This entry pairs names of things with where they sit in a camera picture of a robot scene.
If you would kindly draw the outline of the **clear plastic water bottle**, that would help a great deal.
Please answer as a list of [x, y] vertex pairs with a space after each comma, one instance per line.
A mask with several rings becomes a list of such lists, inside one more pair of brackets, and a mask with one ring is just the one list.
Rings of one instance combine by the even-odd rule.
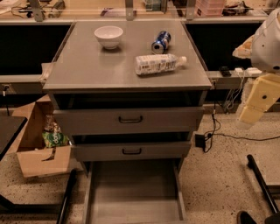
[[173, 54], [153, 54], [136, 56], [134, 68], [137, 75], [160, 74], [171, 72], [186, 64], [186, 56]]

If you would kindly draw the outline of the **grey drawer cabinet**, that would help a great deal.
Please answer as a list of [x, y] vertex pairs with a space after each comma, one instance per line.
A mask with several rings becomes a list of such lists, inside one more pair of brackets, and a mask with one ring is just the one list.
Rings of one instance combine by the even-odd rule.
[[[102, 48], [94, 36], [95, 30], [103, 25], [102, 21], [79, 21], [74, 24], [44, 85], [54, 111], [203, 108], [211, 83], [181, 22], [118, 21], [116, 26], [122, 28], [124, 34], [120, 45], [113, 50]], [[171, 33], [169, 52], [186, 56], [186, 64], [171, 72], [137, 75], [135, 57], [151, 54], [151, 42], [162, 30]], [[193, 132], [66, 135], [75, 146], [191, 142]]]

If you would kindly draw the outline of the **grey middle drawer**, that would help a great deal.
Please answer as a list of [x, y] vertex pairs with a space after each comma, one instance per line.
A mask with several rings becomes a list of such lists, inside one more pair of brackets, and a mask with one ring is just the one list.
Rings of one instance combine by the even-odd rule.
[[182, 158], [191, 148], [189, 141], [162, 143], [98, 143], [72, 147], [80, 162]]

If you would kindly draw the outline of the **grey top drawer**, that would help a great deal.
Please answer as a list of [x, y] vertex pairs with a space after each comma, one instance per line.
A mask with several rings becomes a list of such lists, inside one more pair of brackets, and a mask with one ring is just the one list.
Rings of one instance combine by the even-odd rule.
[[202, 107], [55, 110], [61, 130], [70, 136], [195, 131]]

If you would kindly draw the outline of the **grey open bottom drawer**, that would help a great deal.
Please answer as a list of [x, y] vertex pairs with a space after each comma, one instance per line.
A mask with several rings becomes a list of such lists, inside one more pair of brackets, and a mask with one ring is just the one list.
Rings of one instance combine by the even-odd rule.
[[171, 159], [93, 162], [82, 224], [186, 224]]

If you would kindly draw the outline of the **black power adapter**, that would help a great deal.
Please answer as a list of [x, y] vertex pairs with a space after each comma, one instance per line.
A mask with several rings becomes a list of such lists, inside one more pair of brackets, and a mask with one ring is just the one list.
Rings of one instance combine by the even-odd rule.
[[206, 140], [205, 140], [205, 136], [201, 135], [201, 134], [196, 134], [194, 136], [195, 139], [195, 146], [205, 149], [206, 148]]

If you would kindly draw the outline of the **blue soda can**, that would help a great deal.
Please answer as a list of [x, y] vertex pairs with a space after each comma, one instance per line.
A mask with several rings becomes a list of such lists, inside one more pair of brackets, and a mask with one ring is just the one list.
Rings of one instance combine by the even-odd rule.
[[164, 53], [169, 46], [169, 43], [172, 39], [171, 34], [168, 31], [161, 31], [155, 41], [151, 44], [151, 50], [155, 54]]

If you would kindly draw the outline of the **white ceramic bowl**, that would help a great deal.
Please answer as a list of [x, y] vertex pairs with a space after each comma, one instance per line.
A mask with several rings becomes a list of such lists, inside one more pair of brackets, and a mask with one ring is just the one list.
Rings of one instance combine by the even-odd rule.
[[94, 36], [98, 43], [105, 49], [115, 49], [119, 46], [123, 29], [118, 26], [107, 25], [97, 28]]

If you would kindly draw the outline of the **green snack bag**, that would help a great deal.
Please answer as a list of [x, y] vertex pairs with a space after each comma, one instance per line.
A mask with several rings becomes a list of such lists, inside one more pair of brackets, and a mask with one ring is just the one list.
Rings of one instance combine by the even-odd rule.
[[60, 132], [43, 132], [42, 137], [46, 148], [68, 145], [68, 137]]

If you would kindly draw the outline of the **brown cardboard box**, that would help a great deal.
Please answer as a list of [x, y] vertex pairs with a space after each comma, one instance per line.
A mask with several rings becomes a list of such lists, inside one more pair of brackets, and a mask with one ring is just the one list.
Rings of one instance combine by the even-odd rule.
[[12, 113], [13, 117], [27, 119], [10, 147], [10, 152], [16, 153], [25, 178], [69, 173], [79, 167], [68, 141], [64, 141], [63, 145], [51, 145], [45, 141], [47, 137], [53, 136], [46, 130], [51, 126], [48, 118], [52, 115], [53, 104], [48, 95], [15, 108]]

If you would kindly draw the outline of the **white power strip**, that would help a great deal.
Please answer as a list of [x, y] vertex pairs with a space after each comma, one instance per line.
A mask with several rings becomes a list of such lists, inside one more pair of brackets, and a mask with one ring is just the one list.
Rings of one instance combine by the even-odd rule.
[[247, 70], [246, 70], [247, 74], [249, 75], [257, 75], [257, 74], [261, 74], [262, 71], [257, 69], [256, 67], [249, 67]]

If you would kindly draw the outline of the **black chair base leg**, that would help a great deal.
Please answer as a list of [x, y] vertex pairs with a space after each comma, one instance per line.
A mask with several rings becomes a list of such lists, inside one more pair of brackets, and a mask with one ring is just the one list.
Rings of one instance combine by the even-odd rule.
[[279, 208], [277, 206], [277, 203], [275, 202], [272, 193], [270, 191], [269, 186], [266, 184], [263, 175], [261, 174], [256, 161], [252, 155], [247, 155], [247, 160], [248, 160], [248, 168], [250, 168], [254, 174], [255, 178], [259, 184], [259, 186], [262, 189], [262, 194], [264, 195], [264, 198], [266, 199], [269, 208], [273, 214], [277, 214], [279, 212]]

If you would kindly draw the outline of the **pink plastic crate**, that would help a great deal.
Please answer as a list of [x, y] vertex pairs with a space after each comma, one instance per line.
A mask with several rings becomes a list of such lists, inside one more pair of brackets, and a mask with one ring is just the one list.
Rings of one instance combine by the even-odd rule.
[[220, 16], [226, 0], [196, 0], [195, 13], [200, 17]]

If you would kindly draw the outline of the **black small table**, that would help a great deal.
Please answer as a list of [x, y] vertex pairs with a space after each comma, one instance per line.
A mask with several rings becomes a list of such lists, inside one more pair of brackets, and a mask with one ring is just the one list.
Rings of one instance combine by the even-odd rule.
[[0, 117], [0, 161], [25, 126], [27, 118], [23, 116]]

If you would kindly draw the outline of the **black metal stand leg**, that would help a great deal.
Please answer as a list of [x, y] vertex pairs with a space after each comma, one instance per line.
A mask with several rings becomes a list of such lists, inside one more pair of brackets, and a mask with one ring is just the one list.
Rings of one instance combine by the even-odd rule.
[[14, 204], [0, 194], [0, 214], [57, 214], [56, 224], [65, 224], [72, 190], [77, 181], [77, 171], [72, 169], [60, 204]]

